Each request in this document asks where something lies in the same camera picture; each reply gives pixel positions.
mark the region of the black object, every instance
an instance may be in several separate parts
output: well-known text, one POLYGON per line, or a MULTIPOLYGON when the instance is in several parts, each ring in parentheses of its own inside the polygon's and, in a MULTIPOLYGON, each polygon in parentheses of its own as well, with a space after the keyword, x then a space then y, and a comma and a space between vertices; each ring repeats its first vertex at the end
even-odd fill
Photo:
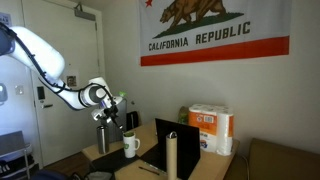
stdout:
POLYGON ((166 136, 172 131, 178 135, 177 176, 188 179, 200 159, 199 128, 156 118, 158 144, 141 156, 141 159, 167 171, 166 136))
POLYGON ((10 29, 0 22, 0 56, 14 51, 15 43, 10 33, 10 29))
POLYGON ((44 93, 44 87, 43 86, 38 86, 37 87, 37 91, 38 91, 38 100, 46 99, 46 95, 44 93))
POLYGON ((31 177, 31 180, 68 180, 68 177, 56 171, 41 169, 31 177))
POLYGON ((126 158, 124 155, 124 150, 119 149, 106 156, 92 161, 91 168, 92 171, 115 172, 120 168, 131 164, 137 159, 139 159, 137 155, 132 158, 126 158))
POLYGON ((127 131, 139 126, 139 115, 137 111, 127 113, 127 131))
MULTIPOLYGON (((32 155, 28 155, 27 160, 28 160, 29 166, 31 164, 34 164, 32 155)), ((9 162, 0 160, 0 168, 1 168, 0 179, 2 179, 2 177, 5 177, 5 176, 12 176, 14 174, 17 174, 16 172, 26 169, 26 162, 25 162, 24 156, 9 162)))

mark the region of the brown couch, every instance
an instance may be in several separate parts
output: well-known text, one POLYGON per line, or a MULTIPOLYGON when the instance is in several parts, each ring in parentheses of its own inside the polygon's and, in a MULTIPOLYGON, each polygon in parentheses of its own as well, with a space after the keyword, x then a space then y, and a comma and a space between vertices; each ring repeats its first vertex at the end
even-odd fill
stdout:
POLYGON ((320 180, 320 154, 252 139, 249 157, 236 155, 225 180, 320 180))

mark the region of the door handle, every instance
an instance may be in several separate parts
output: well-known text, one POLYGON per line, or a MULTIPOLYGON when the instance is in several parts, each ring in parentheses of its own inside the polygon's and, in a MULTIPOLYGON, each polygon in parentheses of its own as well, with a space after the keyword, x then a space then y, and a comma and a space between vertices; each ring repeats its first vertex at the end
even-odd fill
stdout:
POLYGON ((41 106, 42 109, 52 107, 53 104, 44 104, 41 106))

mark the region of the cup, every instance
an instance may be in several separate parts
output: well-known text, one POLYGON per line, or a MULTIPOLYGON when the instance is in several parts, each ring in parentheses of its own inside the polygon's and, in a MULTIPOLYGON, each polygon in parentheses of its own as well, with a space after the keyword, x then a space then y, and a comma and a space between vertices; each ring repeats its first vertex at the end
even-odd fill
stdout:
POLYGON ((135 132, 128 131, 123 133, 123 144, 126 158, 132 158, 140 147, 140 140, 136 138, 135 132))

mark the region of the cylindrical container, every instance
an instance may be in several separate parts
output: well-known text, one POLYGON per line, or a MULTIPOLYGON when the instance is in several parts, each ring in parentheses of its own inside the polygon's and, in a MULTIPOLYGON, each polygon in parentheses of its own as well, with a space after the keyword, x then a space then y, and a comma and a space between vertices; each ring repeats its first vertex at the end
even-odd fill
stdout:
POLYGON ((187 107, 182 106, 179 110, 178 123, 188 124, 188 113, 189 109, 187 107))
POLYGON ((97 127, 98 149, 100 154, 109 151, 109 129, 107 126, 97 127))
POLYGON ((168 180, 177 179, 177 133, 171 132, 167 135, 167 174, 168 180))
POLYGON ((227 110, 218 112, 217 136, 217 153, 229 156, 233 143, 233 114, 227 110))

